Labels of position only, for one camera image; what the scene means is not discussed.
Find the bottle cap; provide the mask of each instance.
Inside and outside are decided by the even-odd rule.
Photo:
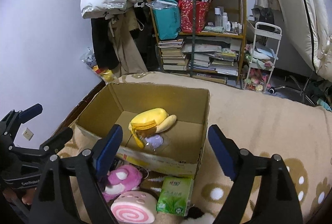
[[[220,8],[215,8],[215,14],[216,15],[220,15],[221,14]]]

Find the red gift bag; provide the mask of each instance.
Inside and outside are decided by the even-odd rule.
[[[193,32],[193,6],[193,0],[179,0],[182,32]],[[203,30],[205,26],[205,17],[209,12],[209,8],[209,2],[196,1],[196,33]]]

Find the green tissue package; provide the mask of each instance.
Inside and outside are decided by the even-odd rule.
[[[188,214],[194,180],[166,177],[157,203],[157,211],[178,216]]]

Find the white rolling cart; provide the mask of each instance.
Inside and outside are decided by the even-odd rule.
[[[261,35],[261,36],[263,36],[263,37],[267,37],[267,38],[271,38],[271,39],[276,39],[276,40],[278,40],[277,51],[275,52],[276,57],[275,57],[274,60],[273,60],[273,64],[272,64],[271,67],[266,67],[266,68],[264,69],[264,70],[270,71],[269,78],[268,78],[268,80],[267,80],[267,82],[265,83],[264,88],[263,88],[263,92],[265,92],[265,91],[266,91],[266,87],[267,87],[267,85],[268,85],[269,82],[270,82],[270,79],[271,79],[271,76],[272,76],[272,72],[273,72],[273,70],[274,70],[274,65],[275,65],[276,60],[277,60],[277,57],[278,57],[278,51],[279,51],[279,46],[280,46],[280,40],[281,40],[281,37],[283,36],[283,35],[282,35],[283,31],[281,30],[281,28],[280,28],[279,26],[276,26],[276,25],[274,25],[274,24],[268,24],[268,23],[263,23],[263,22],[257,22],[257,23],[255,24],[255,27],[254,27],[250,22],[247,22],[247,24],[248,24],[249,29],[250,29],[251,31],[253,31],[255,35],[254,35],[254,43],[253,43],[253,48],[252,48],[252,54],[251,54],[251,57],[250,57],[250,61],[249,61],[249,63],[248,63],[248,65],[249,65],[248,74],[247,74],[247,78],[246,78],[246,80],[245,80],[245,83],[244,83],[244,87],[243,87],[243,89],[246,89],[246,87],[247,87],[247,79],[249,78],[250,70],[251,70],[251,69],[260,69],[260,70],[263,69],[263,68],[261,68],[258,64],[255,64],[255,63],[252,62],[253,54],[254,54],[254,50],[255,50],[255,44],[256,44],[256,36]],[[267,25],[267,26],[273,27],[273,28],[275,28],[275,29],[278,29],[278,30],[280,31],[280,33],[279,33],[279,34],[276,34],[276,33],[272,33],[272,32],[269,32],[269,31],[265,31],[265,30],[257,29],[257,27],[258,27],[259,25]]]

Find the open cardboard box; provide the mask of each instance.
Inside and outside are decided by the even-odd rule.
[[[164,108],[177,116],[176,123],[161,133],[166,145],[156,152],[140,149],[128,125],[137,114]],[[122,127],[117,156],[132,164],[175,176],[195,177],[202,158],[209,111],[209,91],[148,83],[106,85],[89,103],[76,123],[84,135],[105,137],[114,124]]]

